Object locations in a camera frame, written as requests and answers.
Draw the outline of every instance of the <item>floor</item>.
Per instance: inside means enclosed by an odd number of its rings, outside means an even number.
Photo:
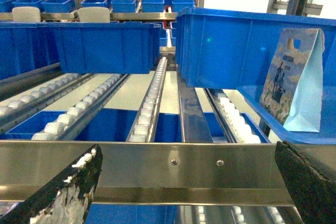
[[[114,97],[107,103],[105,108],[107,109],[122,109],[122,110],[138,110],[143,97],[147,91],[147,88],[152,80],[154,72],[149,74],[133,74],[121,87],[121,89],[114,95]],[[98,74],[93,79],[78,87],[73,92],[69,93],[65,97],[59,99],[52,105],[46,107],[47,111],[64,111],[69,107],[76,104],[83,97],[87,96],[93,89],[102,84],[108,79],[110,74]],[[22,95],[28,95],[32,91],[39,90],[40,87],[44,87],[49,83],[53,83],[56,80],[63,78],[60,76],[54,80],[41,84],[33,89],[18,94],[10,99],[0,102],[0,106],[6,106],[11,100],[19,99]],[[205,96],[203,89],[196,88],[196,92],[201,103],[203,112],[211,112],[211,106]],[[245,102],[243,96],[236,90],[225,90],[225,93],[235,104],[236,108],[240,112],[248,113],[251,118],[258,124],[260,117],[251,109],[251,107]],[[179,95],[177,90],[177,76],[176,72],[168,71],[165,77],[163,96],[161,100],[160,113],[178,114],[179,107]],[[270,137],[272,142],[276,142],[279,138],[271,132]]]

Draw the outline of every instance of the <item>stainless steel bar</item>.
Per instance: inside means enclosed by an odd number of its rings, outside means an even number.
[[[1,141],[0,200],[26,199],[93,143]],[[293,206],[275,163],[275,144],[101,142],[100,146],[104,160],[95,202]],[[300,147],[326,158],[336,151],[336,146]],[[218,160],[224,165],[218,166]]]
[[[155,138],[155,133],[156,133],[156,126],[157,126],[157,122],[158,122],[158,119],[159,119],[159,112],[160,112],[160,103],[161,103],[161,98],[162,98],[162,92],[163,92],[163,86],[164,86],[164,79],[165,79],[165,75],[166,75],[166,69],[167,69],[167,58],[163,57],[161,58],[160,62],[159,62],[159,65],[160,63],[164,63],[163,65],[163,69],[162,71],[160,69],[156,69],[155,71],[155,74],[153,76],[153,79],[151,81],[151,84],[149,85],[148,89],[147,89],[147,92],[142,100],[142,103],[140,105],[140,108],[139,108],[139,111],[135,117],[135,120],[133,122],[133,125],[131,127],[131,130],[130,130],[130,133],[126,139],[126,142],[129,142],[129,141],[134,141],[132,140],[132,135],[134,134],[134,128],[136,125],[138,125],[138,120],[139,120],[139,117],[141,116],[141,110],[142,108],[144,108],[144,104],[146,103],[146,99],[149,95],[149,93],[151,92],[151,89],[153,87],[153,83],[156,81],[156,74],[158,72],[162,72],[162,76],[161,76],[161,80],[160,80],[160,84],[159,84],[159,87],[158,87],[158,93],[157,93],[157,96],[155,98],[155,102],[153,103],[153,112],[152,112],[152,115],[151,115],[151,118],[150,118],[150,124],[149,124],[149,128],[148,128],[148,134],[145,136],[144,138],[144,142],[154,142],[154,138]]]
[[[227,141],[229,143],[239,143],[238,138],[233,133],[233,130],[230,127],[229,122],[227,121],[226,116],[223,114],[223,110],[221,106],[219,105],[218,101],[214,97],[216,92],[223,93],[222,90],[213,90],[213,89],[204,89],[204,92],[209,100],[209,103],[215,113],[215,116],[217,118],[217,121],[220,125],[220,128],[222,129]]]
[[[0,101],[62,75],[59,63],[0,80]]]
[[[177,70],[182,142],[212,143],[211,133],[195,88],[189,88]]]
[[[24,120],[28,119],[32,115],[36,114],[40,110],[51,105],[52,103],[62,98],[69,92],[78,88],[79,86],[86,83],[87,81],[91,80],[94,76],[95,74],[86,74],[80,79],[76,79],[62,86],[61,88],[56,89],[55,91],[48,93],[44,95],[43,97],[38,98],[26,104],[21,109],[14,110],[9,115],[1,117],[0,118],[0,134],[5,133],[6,131],[15,127],[17,124],[23,122]]]
[[[98,114],[98,112],[109,102],[114,94],[122,87],[129,78],[129,74],[124,74],[105,94],[95,101],[90,109],[84,112],[75,123],[73,123],[62,135],[57,137],[57,140],[74,140],[89,124],[89,122]]]
[[[175,20],[177,13],[110,13],[111,20]]]

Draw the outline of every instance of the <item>illustration on bag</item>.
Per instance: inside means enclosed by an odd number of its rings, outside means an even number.
[[[307,92],[311,92],[309,89],[312,88],[318,89],[316,99],[321,100],[323,46],[324,35],[321,29],[282,31],[259,101],[282,125],[288,119],[290,110],[298,113],[296,108],[292,108],[298,99],[301,99],[302,107],[302,99],[305,99],[303,89]],[[309,87],[306,82],[312,82],[313,87]]]

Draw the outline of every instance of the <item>screw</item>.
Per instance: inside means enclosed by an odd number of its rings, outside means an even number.
[[[179,162],[176,159],[172,159],[170,163],[172,163],[172,165],[177,165]]]
[[[224,165],[224,161],[221,160],[221,159],[220,159],[220,160],[217,160],[216,165],[217,165],[218,167],[221,167],[221,166]]]

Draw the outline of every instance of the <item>paper bag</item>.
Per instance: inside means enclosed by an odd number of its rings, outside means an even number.
[[[319,132],[324,34],[282,30],[259,103],[288,131]]]

